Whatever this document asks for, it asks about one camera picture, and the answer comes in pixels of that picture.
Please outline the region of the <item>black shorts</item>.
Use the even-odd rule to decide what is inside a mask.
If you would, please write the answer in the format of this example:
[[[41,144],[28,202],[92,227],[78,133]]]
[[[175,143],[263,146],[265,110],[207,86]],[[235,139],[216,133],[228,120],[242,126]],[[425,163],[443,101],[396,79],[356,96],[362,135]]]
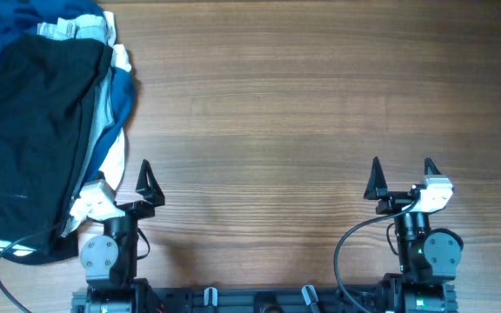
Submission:
[[[0,58],[0,240],[47,253],[83,167],[111,47],[24,35]]]

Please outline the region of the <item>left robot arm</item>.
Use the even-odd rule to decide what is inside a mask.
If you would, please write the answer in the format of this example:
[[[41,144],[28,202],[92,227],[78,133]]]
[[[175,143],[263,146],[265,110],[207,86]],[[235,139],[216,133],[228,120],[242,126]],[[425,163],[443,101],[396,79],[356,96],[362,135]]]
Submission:
[[[137,277],[139,239],[147,237],[138,228],[140,220],[155,216],[155,208],[165,205],[165,197],[148,160],[139,171],[136,193],[143,198],[124,203],[124,213],[103,221],[104,233],[92,237],[82,248],[80,261],[88,288],[75,293],[71,313],[158,313],[164,305],[145,278]]]

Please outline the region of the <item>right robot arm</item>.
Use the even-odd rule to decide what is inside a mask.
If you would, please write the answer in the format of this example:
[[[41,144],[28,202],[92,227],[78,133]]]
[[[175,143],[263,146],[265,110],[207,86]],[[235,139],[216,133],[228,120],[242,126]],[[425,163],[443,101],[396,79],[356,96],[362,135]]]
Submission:
[[[424,160],[424,176],[408,191],[388,189],[374,157],[364,199],[376,200],[376,213],[393,221],[400,272],[387,273],[376,287],[377,312],[456,312],[456,278],[464,242],[455,232],[430,226],[429,217],[451,200],[454,186],[434,162]]]

